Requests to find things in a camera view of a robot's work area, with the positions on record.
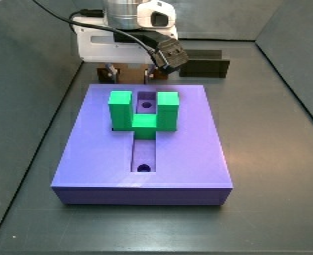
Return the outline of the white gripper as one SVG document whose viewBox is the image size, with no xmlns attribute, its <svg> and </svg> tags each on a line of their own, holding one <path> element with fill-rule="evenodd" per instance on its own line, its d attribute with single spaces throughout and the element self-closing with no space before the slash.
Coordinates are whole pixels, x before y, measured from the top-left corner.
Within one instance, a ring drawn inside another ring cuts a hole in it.
<svg viewBox="0 0 313 255">
<path fill-rule="evenodd" d="M 85 62 L 105 63 L 108 76 L 119 81 L 119 70 L 112 63 L 148 64 L 144 69 L 144 84 L 153 78 L 155 64 L 143 47 L 131 39 L 116 39 L 109 31 L 73 26 L 80 58 Z"/>
</svg>

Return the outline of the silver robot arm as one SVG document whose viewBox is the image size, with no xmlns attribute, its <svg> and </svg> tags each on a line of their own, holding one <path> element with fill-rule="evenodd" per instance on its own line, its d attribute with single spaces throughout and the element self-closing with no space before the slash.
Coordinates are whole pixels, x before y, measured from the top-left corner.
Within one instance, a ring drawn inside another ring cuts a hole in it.
<svg viewBox="0 0 313 255">
<path fill-rule="evenodd" d="M 104 0 L 104 11 L 81 11 L 72 21 L 113 27 L 139 37 L 145 43 L 163 34 L 177 38 L 173 6 L 161 0 Z M 97 63 L 101 83 L 141 84 L 149 79 L 165 79 L 141 46 L 109 31 L 72 25 L 79 55 L 85 62 Z"/>
</svg>

